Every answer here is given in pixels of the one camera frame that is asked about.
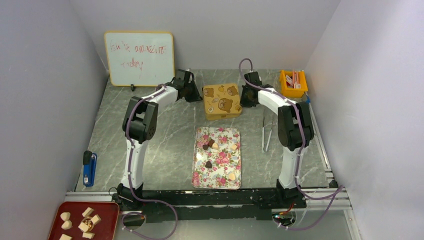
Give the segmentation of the metal tongs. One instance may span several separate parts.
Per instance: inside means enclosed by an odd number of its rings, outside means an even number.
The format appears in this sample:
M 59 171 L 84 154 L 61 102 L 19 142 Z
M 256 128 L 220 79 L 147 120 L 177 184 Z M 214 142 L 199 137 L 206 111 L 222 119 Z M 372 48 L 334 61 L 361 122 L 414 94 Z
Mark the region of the metal tongs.
M 262 127 L 261 127 L 261 133 L 262 133 L 262 139 L 261 139 L 261 147 L 262 147 L 262 153 L 266 153 L 269 149 L 269 145 L 271 142 L 271 137 L 273 134 L 273 129 L 276 124 L 276 117 L 275 114 L 267 109 L 263 109 L 262 114 Z

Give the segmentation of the gold chocolate tin box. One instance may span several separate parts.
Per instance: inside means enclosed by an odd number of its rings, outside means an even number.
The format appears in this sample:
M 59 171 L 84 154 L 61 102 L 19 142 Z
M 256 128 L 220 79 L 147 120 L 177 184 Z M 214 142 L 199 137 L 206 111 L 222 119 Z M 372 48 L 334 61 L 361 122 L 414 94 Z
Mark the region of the gold chocolate tin box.
M 208 121 L 216 121 L 216 120 L 223 120 L 223 119 L 231 119 L 236 118 L 240 116 L 242 113 L 242 109 L 231 109 L 230 112 L 221 111 L 218 108 L 215 109 L 213 107 L 209 107 L 205 110 L 205 118 Z

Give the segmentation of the silver tin lid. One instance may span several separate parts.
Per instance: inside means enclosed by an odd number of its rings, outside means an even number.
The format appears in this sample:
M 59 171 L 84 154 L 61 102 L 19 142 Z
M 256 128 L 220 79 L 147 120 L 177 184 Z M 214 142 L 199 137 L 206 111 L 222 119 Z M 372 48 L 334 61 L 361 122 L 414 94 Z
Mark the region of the silver tin lid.
M 206 85 L 202 93 L 207 116 L 241 114 L 240 91 L 235 83 Z

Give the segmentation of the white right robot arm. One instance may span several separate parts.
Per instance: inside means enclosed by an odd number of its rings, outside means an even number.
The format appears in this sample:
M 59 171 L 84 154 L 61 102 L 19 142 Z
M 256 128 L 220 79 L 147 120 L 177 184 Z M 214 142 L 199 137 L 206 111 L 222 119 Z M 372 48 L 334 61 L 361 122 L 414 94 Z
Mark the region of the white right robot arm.
M 277 135 L 283 147 L 283 160 L 276 184 L 279 190 L 274 199 L 278 206 L 288 207 L 294 198 L 302 195 L 300 166 L 315 135 L 309 104 L 290 100 L 272 86 L 262 84 L 256 71 L 241 73 L 240 77 L 244 80 L 241 105 L 249 108 L 260 104 L 277 116 Z

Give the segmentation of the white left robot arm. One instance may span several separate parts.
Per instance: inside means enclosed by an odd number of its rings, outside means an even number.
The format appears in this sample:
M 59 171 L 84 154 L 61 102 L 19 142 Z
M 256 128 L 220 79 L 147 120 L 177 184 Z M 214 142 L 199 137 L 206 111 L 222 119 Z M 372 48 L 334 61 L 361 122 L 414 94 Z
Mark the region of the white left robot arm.
M 122 122 L 126 138 L 125 172 L 117 196 L 130 210 L 139 209 L 143 203 L 144 159 L 148 143 L 156 133 L 159 111 L 180 99 L 188 103 L 202 100 L 190 70 L 178 69 L 171 81 L 159 84 L 152 94 L 129 100 Z

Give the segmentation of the floral rectangular tray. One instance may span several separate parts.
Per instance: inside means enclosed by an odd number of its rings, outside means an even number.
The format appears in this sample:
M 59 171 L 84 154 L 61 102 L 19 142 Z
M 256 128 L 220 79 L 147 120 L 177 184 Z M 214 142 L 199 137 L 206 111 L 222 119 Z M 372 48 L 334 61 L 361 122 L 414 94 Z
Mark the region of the floral rectangular tray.
M 219 145 L 215 150 L 203 145 L 213 139 Z M 237 150 L 231 146 L 237 144 Z M 199 189 L 238 190 L 242 185 L 241 134 L 236 128 L 198 127 L 195 132 L 194 155 L 191 184 Z M 206 168 L 210 161 L 212 168 Z M 236 179 L 231 181 L 228 174 L 234 173 Z

